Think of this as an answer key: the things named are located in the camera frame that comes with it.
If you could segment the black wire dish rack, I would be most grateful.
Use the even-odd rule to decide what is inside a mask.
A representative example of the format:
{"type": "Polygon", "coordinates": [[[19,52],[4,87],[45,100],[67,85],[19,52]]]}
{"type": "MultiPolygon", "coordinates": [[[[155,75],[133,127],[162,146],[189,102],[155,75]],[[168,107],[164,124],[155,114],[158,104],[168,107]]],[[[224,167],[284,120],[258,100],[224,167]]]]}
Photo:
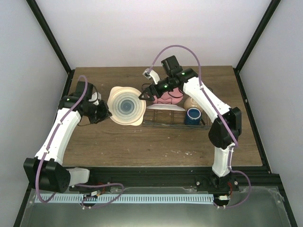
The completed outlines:
{"type": "MultiPolygon", "coordinates": [[[[177,106],[183,107],[184,98],[181,100],[177,106]]],[[[180,128],[189,129],[201,128],[203,130],[208,130],[211,128],[212,123],[206,113],[202,112],[202,119],[205,125],[185,125],[186,110],[182,111],[169,111],[169,110],[152,110],[146,109],[143,116],[143,125],[149,127],[165,127],[165,128],[180,128]]]]}

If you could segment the beige blue swirl dish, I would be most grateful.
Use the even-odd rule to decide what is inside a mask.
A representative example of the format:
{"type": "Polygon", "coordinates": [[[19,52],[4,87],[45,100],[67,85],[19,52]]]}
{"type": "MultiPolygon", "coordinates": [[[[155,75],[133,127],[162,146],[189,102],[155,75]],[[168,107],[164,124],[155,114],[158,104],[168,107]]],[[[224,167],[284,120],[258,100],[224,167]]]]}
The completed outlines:
{"type": "Polygon", "coordinates": [[[113,87],[107,105],[110,119],[120,125],[138,126],[143,122],[146,102],[139,99],[141,92],[133,87],[113,87]]]}

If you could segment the blue ceramic mug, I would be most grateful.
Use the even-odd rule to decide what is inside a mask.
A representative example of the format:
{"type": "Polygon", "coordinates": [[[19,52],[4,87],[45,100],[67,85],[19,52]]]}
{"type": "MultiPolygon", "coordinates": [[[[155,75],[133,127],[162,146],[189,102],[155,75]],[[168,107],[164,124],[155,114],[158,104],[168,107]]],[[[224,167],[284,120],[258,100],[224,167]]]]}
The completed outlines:
{"type": "Polygon", "coordinates": [[[202,111],[198,108],[191,107],[186,111],[184,118],[185,125],[205,125],[202,119],[202,111]]]}

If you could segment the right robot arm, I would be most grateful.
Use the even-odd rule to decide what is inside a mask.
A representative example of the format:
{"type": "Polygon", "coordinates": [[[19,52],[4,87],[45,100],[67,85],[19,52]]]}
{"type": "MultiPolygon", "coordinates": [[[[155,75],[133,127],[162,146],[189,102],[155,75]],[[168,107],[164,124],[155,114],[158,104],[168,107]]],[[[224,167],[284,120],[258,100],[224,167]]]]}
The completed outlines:
{"type": "Polygon", "coordinates": [[[153,83],[143,90],[139,99],[154,101],[164,93],[179,88],[202,108],[212,122],[208,133],[209,140],[214,145],[210,184],[213,189],[220,191],[227,185],[232,171],[232,154],[241,135],[241,110],[237,107],[231,108],[221,101],[202,82],[200,72],[195,72],[192,68],[182,68],[175,56],[170,56],[161,63],[167,77],[160,79],[152,67],[147,68],[143,75],[152,79],[153,83]]]}

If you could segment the pink plastic plate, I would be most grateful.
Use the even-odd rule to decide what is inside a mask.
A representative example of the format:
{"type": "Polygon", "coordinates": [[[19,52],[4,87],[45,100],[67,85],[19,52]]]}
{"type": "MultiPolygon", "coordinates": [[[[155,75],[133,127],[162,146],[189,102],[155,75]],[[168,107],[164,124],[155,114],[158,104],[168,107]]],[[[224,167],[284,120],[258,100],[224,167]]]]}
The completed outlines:
{"type": "Polygon", "coordinates": [[[153,103],[155,104],[172,104],[176,105],[183,99],[184,94],[181,93],[179,90],[166,92],[164,93],[161,98],[154,97],[155,100],[153,103]]]}

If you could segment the red floral plate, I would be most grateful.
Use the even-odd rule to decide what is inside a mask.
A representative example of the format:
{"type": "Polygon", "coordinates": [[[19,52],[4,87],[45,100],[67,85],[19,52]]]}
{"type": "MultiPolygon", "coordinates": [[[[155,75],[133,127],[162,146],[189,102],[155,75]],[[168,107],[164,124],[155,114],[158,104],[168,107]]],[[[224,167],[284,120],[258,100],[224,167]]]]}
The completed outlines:
{"type": "Polygon", "coordinates": [[[146,109],[152,110],[169,110],[169,111],[182,111],[184,112],[185,109],[183,107],[171,104],[152,104],[146,107],[146,109]]]}

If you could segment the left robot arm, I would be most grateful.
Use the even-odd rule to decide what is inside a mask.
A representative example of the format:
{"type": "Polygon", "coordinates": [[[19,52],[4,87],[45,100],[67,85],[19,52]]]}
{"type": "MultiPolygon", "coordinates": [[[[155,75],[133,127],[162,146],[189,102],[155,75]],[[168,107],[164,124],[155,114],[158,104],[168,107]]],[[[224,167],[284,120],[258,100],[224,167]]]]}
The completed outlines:
{"type": "Polygon", "coordinates": [[[87,81],[78,81],[75,91],[60,100],[56,120],[40,150],[34,158],[24,161],[31,187],[64,193],[68,187],[80,184],[86,191],[92,191],[97,185],[96,178],[86,168],[63,167],[64,153],[83,117],[87,117],[90,124],[97,124],[111,115],[96,87],[87,81]]]}

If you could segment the cream ceramic bowl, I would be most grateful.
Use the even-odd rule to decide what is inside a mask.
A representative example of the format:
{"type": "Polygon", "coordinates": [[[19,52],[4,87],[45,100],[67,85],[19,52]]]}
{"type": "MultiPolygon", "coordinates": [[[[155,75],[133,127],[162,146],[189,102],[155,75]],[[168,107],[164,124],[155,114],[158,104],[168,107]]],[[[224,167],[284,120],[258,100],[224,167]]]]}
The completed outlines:
{"type": "Polygon", "coordinates": [[[188,97],[185,102],[184,102],[184,105],[183,105],[183,108],[185,110],[188,110],[189,108],[196,108],[196,109],[199,109],[200,111],[202,111],[202,107],[199,106],[199,104],[191,97],[188,97]]]}

